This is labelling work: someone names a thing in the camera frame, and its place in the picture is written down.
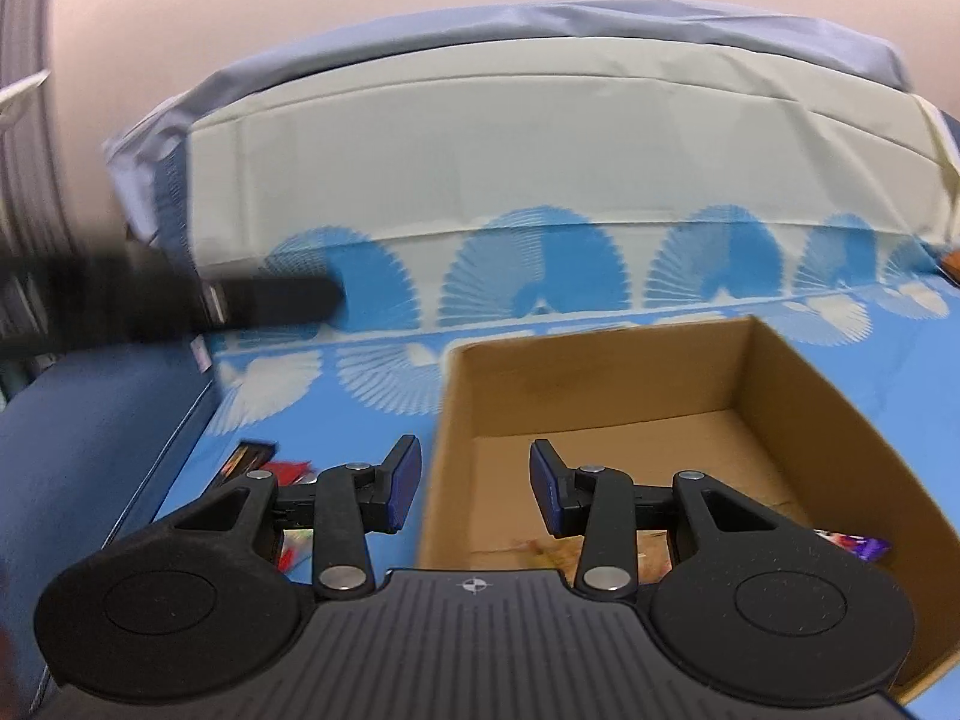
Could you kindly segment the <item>small orange candy packet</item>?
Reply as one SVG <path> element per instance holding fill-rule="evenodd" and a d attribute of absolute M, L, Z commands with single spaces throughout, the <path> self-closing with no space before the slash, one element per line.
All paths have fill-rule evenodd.
<path fill-rule="evenodd" d="M 295 528 L 283 532 L 283 544 L 277 566 L 281 572 L 291 572 L 313 555 L 314 535 L 308 528 Z"/>

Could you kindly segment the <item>brown cardboard box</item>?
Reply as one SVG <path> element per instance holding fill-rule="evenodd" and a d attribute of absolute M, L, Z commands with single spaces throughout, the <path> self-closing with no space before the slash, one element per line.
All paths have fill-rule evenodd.
<path fill-rule="evenodd" d="M 958 536 L 905 460 L 752 317 L 474 341 L 449 359 L 425 493 L 425 569 L 512 569 L 544 538 L 532 442 L 641 484 L 700 470 L 804 525 L 886 539 L 918 616 L 896 680 L 913 699 L 958 661 Z"/>

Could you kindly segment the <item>purple chocolate bar wrapper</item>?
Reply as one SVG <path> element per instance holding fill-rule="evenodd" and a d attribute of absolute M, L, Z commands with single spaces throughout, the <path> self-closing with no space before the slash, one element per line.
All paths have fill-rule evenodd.
<path fill-rule="evenodd" d="M 820 538 L 826 539 L 838 548 L 859 557 L 861 561 L 877 562 L 890 551 L 892 545 L 885 539 L 874 538 L 873 536 L 851 535 L 850 533 L 830 532 L 830 530 L 820 530 L 815 528 L 815 533 Z"/>

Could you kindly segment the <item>red square snack packet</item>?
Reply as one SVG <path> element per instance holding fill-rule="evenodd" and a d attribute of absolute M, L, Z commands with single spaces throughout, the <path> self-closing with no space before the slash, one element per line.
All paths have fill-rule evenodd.
<path fill-rule="evenodd" d="M 291 486 L 313 471 L 309 461 L 272 460 L 263 465 L 266 472 L 277 478 L 280 486 Z"/>

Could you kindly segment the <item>blue fabric sofa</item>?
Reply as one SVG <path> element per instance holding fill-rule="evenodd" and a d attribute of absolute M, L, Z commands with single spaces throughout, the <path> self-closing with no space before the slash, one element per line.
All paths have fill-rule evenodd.
<path fill-rule="evenodd" d="M 217 406 L 190 346 L 121 346 L 59 359 L 3 410 L 3 717 L 43 689 L 39 595 L 158 513 Z"/>

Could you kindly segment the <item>blue fan-pattern sofa cover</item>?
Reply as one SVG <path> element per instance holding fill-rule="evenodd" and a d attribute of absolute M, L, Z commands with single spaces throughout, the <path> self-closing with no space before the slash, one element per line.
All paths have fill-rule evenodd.
<path fill-rule="evenodd" d="M 202 271 L 329 268 L 332 327 L 210 338 L 233 445 L 317 466 L 431 439 L 487 338 L 755 316 L 958 511 L 958 154 L 918 94 L 804 60 L 578 37 L 393 55 L 218 106 L 160 165 Z"/>

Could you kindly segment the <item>black chocolate wafer pack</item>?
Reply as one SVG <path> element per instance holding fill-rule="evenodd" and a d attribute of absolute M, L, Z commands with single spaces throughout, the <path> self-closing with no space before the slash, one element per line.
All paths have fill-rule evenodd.
<path fill-rule="evenodd" d="M 220 466 L 215 481 L 218 484 L 228 483 L 245 473 L 260 470 L 276 453 L 277 446 L 273 442 L 241 440 Z"/>

